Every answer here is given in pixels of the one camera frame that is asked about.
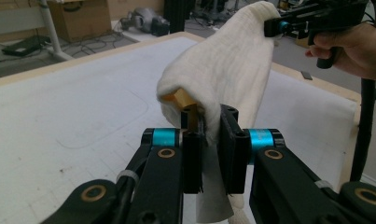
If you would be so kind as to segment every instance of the table surface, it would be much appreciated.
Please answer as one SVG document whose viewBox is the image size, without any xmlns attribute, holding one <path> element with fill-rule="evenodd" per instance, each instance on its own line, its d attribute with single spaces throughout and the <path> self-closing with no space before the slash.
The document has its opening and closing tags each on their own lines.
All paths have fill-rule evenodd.
<svg viewBox="0 0 376 224">
<path fill-rule="evenodd" d="M 203 41 L 201 37 L 177 33 L 0 78 L 0 223 L 37 222 L 54 212 L 71 190 L 81 183 L 94 178 L 114 179 L 139 146 L 139 133 L 144 128 L 170 127 L 155 99 L 157 80 L 167 63 L 200 41 Z M 137 61 L 144 58 L 148 59 L 145 66 L 137 66 Z M 95 69 L 100 63 L 110 66 L 101 68 L 101 74 L 98 74 Z M 147 72 L 156 75 L 143 75 Z M 339 174 L 335 178 L 340 178 L 340 183 L 347 181 L 357 133 L 360 95 L 315 77 L 306 80 L 299 71 L 276 63 L 272 64 L 269 82 L 272 84 L 268 84 L 266 91 L 272 92 L 265 93 L 263 102 L 269 102 L 269 97 L 279 98 L 271 103 L 288 101 L 294 106 L 283 107 L 286 110 L 296 109 L 282 112 L 289 116 L 287 123 L 281 121 L 286 129 L 287 144 L 288 139 L 295 138 L 287 131 L 291 127 L 296 133 L 306 133 L 291 120 L 304 120 L 303 117 L 306 117 L 309 127 L 312 125 L 313 129 L 324 121 L 301 114 L 301 108 L 311 102 L 300 99 L 304 95 L 301 92 L 294 95 L 296 102 L 293 101 L 295 99 L 283 98 L 277 92 L 283 86 L 290 86 L 286 88 L 287 91 L 301 86 L 302 91 L 310 92 L 307 95 L 313 94 L 310 97 L 318 99 L 316 103 L 319 107 L 333 106 L 339 113 L 335 113 L 336 117 L 333 118 L 331 112 L 318 108 L 313 111 L 314 116 L 315 113 L 322 113 L 320 116 L 339 119 L 338 115 L 351 115 L 348 109 L 353 109 L 349 119 L 340 121 L 348 129 L 343 132 L 346 133 L 346 140 L 341 143 L 344 147 L 342 150 L 321 153 L 310 149 L 306 152 L 294 151 L 320 176 L 332 178 L 333 175 L 327 176 L 332 172 L 323 167 L 331 162 L 329 166 L 336 165 L 338 169 L 336 173 Z M 277 125 L 272 124 L 277 120 L 266 118 L 268 113 L 264 107 L 271 108 L 272 104 L 263 102 L 256 125 Z M 341 132 L 336 129 L 332 131 L 336 135 Z M 330 132 L 325 133 L 332 139 Z M 320 146 L 331 144 L 325 142 Z M 308 145 L 290 140 L 289 146 Z M 326 157 L 333 155 L 338 159 L 328 161 Z M 189 208 L 193 207 L 194 198 L 186 196 L 185 203 L 187 211 L 184 223 L 193 223 L 194 209 Z"/>
</svg>

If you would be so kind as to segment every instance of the white cloth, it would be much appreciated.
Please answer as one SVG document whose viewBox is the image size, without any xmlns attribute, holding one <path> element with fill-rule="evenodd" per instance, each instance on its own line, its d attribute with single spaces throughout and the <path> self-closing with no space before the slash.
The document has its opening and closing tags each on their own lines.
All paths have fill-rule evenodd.
<svg viewBox="0 0 376 224">
<path fill-rule="evenodd" d="M 206 120 L 207 149 L 213 151 L 219 131 L 220 104 L 237 108 L 240 126 L 252 128 L 272 63 L 273 39 L 264 37 L 264 21 L 276 17 L 279 14 L 272 3 L 256 2 L 243 7 L 214 35 L 177 57 L 158 83 L 163 115 L 179 127 L 181 107 L 197 103 Z M 187 102 L 175 102 L 178 90 L 188 95 Z M 217 222 L 230 217 L 232 211 L 219 179 L 216 153 L 204 153 L 203 162 L 204 194 L 198 195 L 197 221 Z M 206 188 L 207 182 L 217 190 Z M 241 200 L 241 195 L 233 195 L 232 203 Z"/>
</svg>

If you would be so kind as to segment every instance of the floor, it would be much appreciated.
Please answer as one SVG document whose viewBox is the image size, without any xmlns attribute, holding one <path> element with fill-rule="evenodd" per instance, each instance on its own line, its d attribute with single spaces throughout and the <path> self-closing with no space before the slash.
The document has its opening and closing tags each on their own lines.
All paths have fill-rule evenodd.
<svg viewBox="0 0 376 224">
<path fill-rule="evenodd" d="M 205 21 L 192 19 L 186 21 L 185 30 L 195 35 L 208 37 L 214 34 L 220 25 L 221 24 L 215 27 L 208 27 Z M 85 57 L 90 54 L 123 47 L 133 43 L 134 42 L 124 36 L 123 33 L 113 33 L 112 35 L 101 36 L 72 44 L 61 40 L 63 51 L 74 58 Z M 1 49 L 8 44 L 11 43 L 0 44 L 0 77 L 59 63 L 49 56 L 45 49 L 34 52 L 24 58 L 6 56 L 2 53 Z M 280 38 L 277 40 L 277 45 L 274 48 L 273 61 L 299 71 L 309 72 L 313 77 L 324 79 L 325 81 L 335 83 L 346 89 L 360 92 L 360 79 L 358 77 L 353 77 L 335 68 L 327 70 L 318 69 L 315 65 L 315 60 L 308 59 L 304 56 L 305 50 L 305 48 L 296 45 L 295 40 L 292 38 Z M 374 111 L 372 141 L 364 177 L 366 180 L 370 181 L 370 183 L 376 184 L 376 106 Z"/>
</svg>

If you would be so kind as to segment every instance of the towel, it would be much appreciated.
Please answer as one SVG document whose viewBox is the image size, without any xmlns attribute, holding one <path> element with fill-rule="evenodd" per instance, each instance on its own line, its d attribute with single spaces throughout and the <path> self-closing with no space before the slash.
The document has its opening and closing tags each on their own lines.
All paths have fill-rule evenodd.
<svg viewBox="0 0 376 224">
<path fill-rule="evenodd" d="M 214 35 L 187 49 L 164 70 L 157 97 L 165 118 L 180 127 L 180 111 L 197 104 L 206 121 L 202 159 L 203 191 L 197 196 L 197 222 L 211 223 L 233 214 L 244 216 L 242 195 L 226 195 L 220 176 L 216 143 L 220 104 L 237 108 L 242 128 L 252 128 L 269 77 L 274 40 L 264 37 L 264 21 L 279 14 L 272 3 L 241 8 Z"/>
</svg>

